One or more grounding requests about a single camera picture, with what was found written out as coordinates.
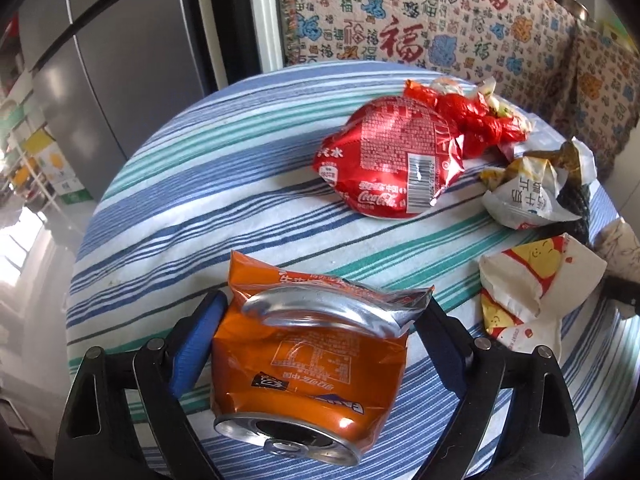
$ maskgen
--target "orange soda can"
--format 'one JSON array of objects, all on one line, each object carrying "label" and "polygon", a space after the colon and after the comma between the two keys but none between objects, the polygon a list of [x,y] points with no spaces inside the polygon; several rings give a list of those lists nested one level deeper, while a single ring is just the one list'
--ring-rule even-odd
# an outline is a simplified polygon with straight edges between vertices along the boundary
[{"label": "orange soda can", "polygon": [[271,327],[241,312],[265,285],[308,281],[344,283],[232,253],[234,296],[212,343],[215,428],[274,454],[357,465],[398,394],[407,335]]}]

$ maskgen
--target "coca-cola logo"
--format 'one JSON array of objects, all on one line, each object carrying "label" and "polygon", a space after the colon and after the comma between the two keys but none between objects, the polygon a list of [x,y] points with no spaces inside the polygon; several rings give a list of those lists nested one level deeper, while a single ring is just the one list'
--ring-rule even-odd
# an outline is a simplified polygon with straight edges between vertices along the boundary
[{"label": "coca-cola logo", "polygon": [[393,193],[380,193],[377,195],[369,191],[363,191],[358,195],[358,203],[396,207],[396,197],[397,195]]}]

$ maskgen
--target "can lid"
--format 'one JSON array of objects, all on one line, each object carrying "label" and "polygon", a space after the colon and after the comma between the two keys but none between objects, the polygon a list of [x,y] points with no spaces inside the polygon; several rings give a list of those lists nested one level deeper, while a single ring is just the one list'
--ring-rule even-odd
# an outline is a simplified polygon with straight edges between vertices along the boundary
[{"label": "can lid", "polygon": [[312,458],[357,465],[360,451],[348,440],[315,424],[271,413],[231,413],[216,418],[217,432],[288,458]]}]

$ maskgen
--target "tablecloth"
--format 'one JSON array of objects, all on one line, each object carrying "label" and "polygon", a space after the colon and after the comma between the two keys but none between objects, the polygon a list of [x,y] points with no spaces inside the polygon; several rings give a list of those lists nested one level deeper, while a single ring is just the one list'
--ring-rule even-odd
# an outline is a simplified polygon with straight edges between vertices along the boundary
[{"label": "tablecloth", "polygon": [[[434,208],[400,222],[353,212],[310,168],[321,139],[361,104],[398,94],[408,77],[436,76],[381,62],[295,66],[223,89],[162,127],[113,181],[79,250],[66,313],[71,373],[90,346],[133,350],[166,335],[206,288],[225,286],[231,250],[373,286],[433,284],[441,306],[480,333],[478,258],[536,237],[504,228],[485,212],[477,175],[485,160],[468,161]],[[536,127],[549,126],[537,120]],[[616,216],[595,182],[592,237]],[[595,296],[563,321],[561,366],[587,468],[628,411],[640,369],[639,332],[639,318],[622,321]],[[127,395],[148,463],[166,472],[140,398]],[[416,334],[393,412],[356,468],[271,456],[216,435],[209,395],[207,365],[180,402],[220,471],[244,480],[411,478],[456,404]],[[488,465],[509,398],[507,390],[500,396],[470,472]]]}]

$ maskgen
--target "black label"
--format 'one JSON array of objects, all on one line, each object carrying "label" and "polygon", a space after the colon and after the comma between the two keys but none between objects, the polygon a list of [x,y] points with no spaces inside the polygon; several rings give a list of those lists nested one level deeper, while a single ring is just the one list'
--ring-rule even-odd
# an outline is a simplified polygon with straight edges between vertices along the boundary
[{"label": "black label", "polygon": [[283,381],[277,377],[260,372],[254,377],[251,386],[256,386],[257,388],[271,388],[272,390],[286,390],[287,386],[289,386],[289,381]]}]

